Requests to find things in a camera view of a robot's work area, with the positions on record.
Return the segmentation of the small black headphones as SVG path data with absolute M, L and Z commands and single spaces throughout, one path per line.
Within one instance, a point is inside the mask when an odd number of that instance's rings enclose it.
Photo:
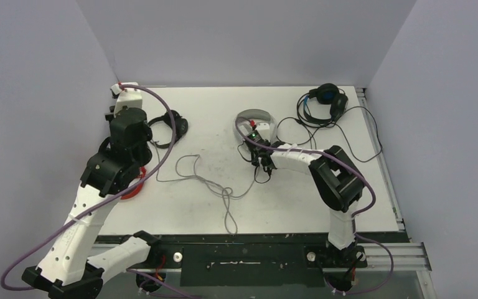
M 183 138 L 189 130 L 189 122 L 186 118 L 180 115 L 179 112 L 171 110 L 173 121 L 168 112 L 165 112 L 162 116 L 157 116 L 148 121 L 148 127 L 152 127 L 156 123 L 165 124 L 175 134 L 175 138 L 172 138 L 170 142 L 160 144 L 157 141 L 152 141 L 152 144 L 157 149 L 167 149 L 171 143 L 176 144 L 181 138 Z

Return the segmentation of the red black headphones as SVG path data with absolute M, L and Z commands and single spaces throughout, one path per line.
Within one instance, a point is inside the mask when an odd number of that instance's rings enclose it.
M 122 201 L 130 200 L 130 199 L 134 198 L 135 196 L 137 196 L 140 193 L 140 191 L 143 188 L 143 183 L 138 184 L 138 181 L 140 181 L 143 177 L 145 177 L 146 174 L 147 174 L 147 169 L 144 166 L 140 167 L 139 174 L 137 175 L 137 177 L 134 180 L 134 184 L 136 185 L 136 187 L 133 188 L 130 192 L 121 196 Z

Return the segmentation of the white grey headphones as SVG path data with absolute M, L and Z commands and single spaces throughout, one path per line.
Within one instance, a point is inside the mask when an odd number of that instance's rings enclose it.
M 244 136 L 252 129 L 255 129 L 257 123 L 266 122 L 270 124 L 272 130 L 271 143 L 276 140 L 276 120 L 265 110 L 247 109 L 238 113 L 232 123 L 232 129 L 238 145 L 244 142 Z

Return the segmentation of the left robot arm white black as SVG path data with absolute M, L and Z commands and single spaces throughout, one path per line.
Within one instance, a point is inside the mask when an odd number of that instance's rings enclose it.
M 161 261 L 155 238 L 139 231 L 123 243 L 89 256 L 106 218 L 117 205 L 109 196 L 125 190 L 150 162 L 152 133 L 147 114 L 140 108 L 124 108 L 109 121 L 110 136 L 87 162 L 77 196 L 66 223 L 47 255 L 28 267 L 22 279 L 31 287 L 47 292 L 49 298 L 96 298 L 104 283 L 130 266 L 147 268 Z

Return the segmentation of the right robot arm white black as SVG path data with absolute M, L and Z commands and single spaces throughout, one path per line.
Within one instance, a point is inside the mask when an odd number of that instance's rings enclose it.
M 353 173 L 321 153 L 306 153 L 288 143 L 271 144 L 256 131 L 247 134 L 246 145 L 252 165 L 271 174 L 274 169 L 287 169 L 312 177 L 320 198 L 330 209 L 327 258 L 341 267 L 352 258 L 355 245 L 353 213 L 362 197 L 363 182 Z

